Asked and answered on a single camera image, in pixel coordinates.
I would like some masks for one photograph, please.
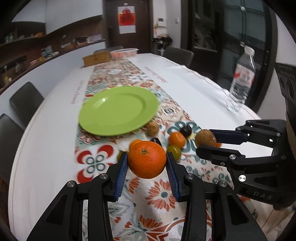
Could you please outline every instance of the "metal bolt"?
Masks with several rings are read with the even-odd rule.
[[[236,155],[234,155],[234,154],[232,154],[232,155],[229,156],[229,159],[230,160],[234,160],[235,158],[236,158]]]
[[[107,179],[107,178],[108,178],[108,174],[107,174],[107,173],[102,173],[102,174],[100,175],[100,178],[101,178],[101,179]]]
[[[192,173],[188,173],[188,174],[186,175],[186,178],[192,180],[192,179],[194,178],[194,174],[192,174]]]
[[[247,179],[247,177],[246,177],[245,175],[240,175],[240,176],[239,176],[239,181],[242,182],[242,183],[243,183],[246,179]]]
[[[67,182],[67,186],[68,187],[74,187],[74,185],[75,185],[75,182],[74,181],[69,181],[69,182]]]
[[[225,181],[220,181],[219,184],[222,187],[226,187],[227,186],[227,182],[225,182]]]

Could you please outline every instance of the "white bottle cap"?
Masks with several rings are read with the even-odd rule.
[[[249,46],[245,46],[244,52],[248,55],[251,55],[251,56],[254,56],[254,54],[255,54],[255,51]]]

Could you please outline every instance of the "poster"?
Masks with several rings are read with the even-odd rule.
[[[135,6],[118,7],[119,34],[136,32]]]

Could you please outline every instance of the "table runner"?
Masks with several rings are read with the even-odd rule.
[[[139,86],[153,92],[159,101],[154,120],[159,124],[158,137],[166,149],[171,132],[190,125],[194,134],[202,129],[162,88],[129,60],[110,61],[94,67],[85,90],[84,103],[100,91],[116,86]],[[100,137],[77,128],[75,162],[81,165],[76,181],[84,183],[107,171],[117,162],[120,150],[128,151],[135,140],[150,140],[145,127],[132,133],[114,137]],[[187,140],[179,163],[203,181],[233,184],[226,168],[212,165],[195,153],[194,139]],[[253,217],[260,219],[249,198],[241,197]],[[122,196],[116,203],[108,203],[114,240],[170,240],[181,239],[186,203],[177,203],[172,195],[166,170],[156,178],[146,180],[128,170]],[[83,239],[87,240],[87,201],[83,207]],[[211,210],[207,201],[207,238],[211,240]]]

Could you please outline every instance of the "plastic bottle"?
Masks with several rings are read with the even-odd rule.
[[[255,77],[255,51],[245,46],[244,54],[237,61],[233,81],[229,90],[226,106],[232,112],[238,112],[245,103]]]

